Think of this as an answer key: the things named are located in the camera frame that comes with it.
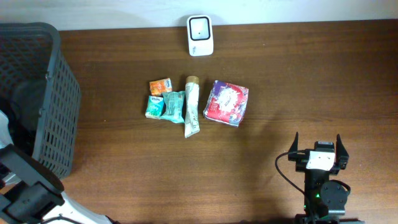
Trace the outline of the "white cream tube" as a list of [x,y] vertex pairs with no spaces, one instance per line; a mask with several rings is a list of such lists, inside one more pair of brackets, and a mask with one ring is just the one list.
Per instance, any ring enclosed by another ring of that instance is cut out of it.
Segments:
[[199,92],[199,78],[196,76],[187,77],[185,85],[185,138],[189,138],[200,131],[198,120]]

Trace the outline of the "orange Kleenex tissue pack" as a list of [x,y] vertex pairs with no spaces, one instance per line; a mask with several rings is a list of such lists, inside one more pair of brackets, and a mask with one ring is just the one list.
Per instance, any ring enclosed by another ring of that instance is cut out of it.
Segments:
[[149,82],[150,93],[152,96],[162,96],[163,93],[172,91],[170,78]]

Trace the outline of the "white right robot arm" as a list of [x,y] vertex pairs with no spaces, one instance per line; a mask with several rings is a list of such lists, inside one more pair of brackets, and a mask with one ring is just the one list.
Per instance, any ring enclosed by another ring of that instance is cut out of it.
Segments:
[[341,142],[317,141],[313,149],[298,149],[299,135],[288,151],[288,160],[295,162],[295,170],[303,172],[304,214],[298,214],[294,223],[362,223],[357,218],[342,218],[351,188],[348,184],[332,180],[332,175],[346,169],[349,154]]

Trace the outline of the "teal Kleenex tissue pack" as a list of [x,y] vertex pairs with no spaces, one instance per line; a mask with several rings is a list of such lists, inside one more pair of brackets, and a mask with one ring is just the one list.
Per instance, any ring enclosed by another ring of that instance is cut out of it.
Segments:
[[159,96],[149,96],[147,109],[145,112],[146,118],[160,119],[164,108],[164,99]]

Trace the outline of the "grey plastic basket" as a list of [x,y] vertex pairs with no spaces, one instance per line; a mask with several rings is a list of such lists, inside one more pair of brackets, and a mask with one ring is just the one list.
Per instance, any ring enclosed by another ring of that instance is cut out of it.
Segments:
[[81,91],[44,22],[1,24],[1,101],[14,144],[59,178],[72,171]]

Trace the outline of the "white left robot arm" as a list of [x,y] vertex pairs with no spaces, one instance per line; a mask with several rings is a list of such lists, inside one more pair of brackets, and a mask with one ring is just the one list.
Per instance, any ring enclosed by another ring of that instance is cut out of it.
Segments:
[[8,124],[1,113],[1,164],[20,182],[1,194],[1,219],[7,223],[118,223],[71,199],[55,174],[13,145]]

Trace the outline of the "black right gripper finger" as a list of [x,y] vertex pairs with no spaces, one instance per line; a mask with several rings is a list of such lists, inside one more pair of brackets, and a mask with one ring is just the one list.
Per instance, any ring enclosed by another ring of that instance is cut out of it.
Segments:
[[341,136],[337,134],[336,136],[336,155],[337,156],[348,156],[348,152],[345,149],[342,141],[341,141]]
[[295,138],[292,145],[289,148],[289,152],[295,153],[298,151],[298,140],[299,140],[299,133],[295,133]]

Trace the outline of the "red purple package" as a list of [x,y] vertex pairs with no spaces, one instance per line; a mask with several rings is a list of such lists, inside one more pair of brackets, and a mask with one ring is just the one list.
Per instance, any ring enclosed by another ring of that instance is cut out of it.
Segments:
[[203,115],[206,119],[238,127],[244,118],[249,89],[215,80]]

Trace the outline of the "white barcode scanner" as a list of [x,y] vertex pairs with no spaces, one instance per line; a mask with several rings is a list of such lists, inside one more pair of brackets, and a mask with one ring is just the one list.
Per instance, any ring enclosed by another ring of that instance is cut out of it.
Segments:
[[211,55],[214,51],[211,18],[207,15],[187,19],[188,50],[192,57]]

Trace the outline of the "teal snack pouch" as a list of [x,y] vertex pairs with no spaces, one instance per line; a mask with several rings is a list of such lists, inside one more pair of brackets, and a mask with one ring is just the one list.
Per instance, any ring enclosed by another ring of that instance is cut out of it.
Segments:
[[162,96],[165,103],[165,112],[160,118],[173,123],[184,123],[182,109],[185,100],[185,91],[165,92]]

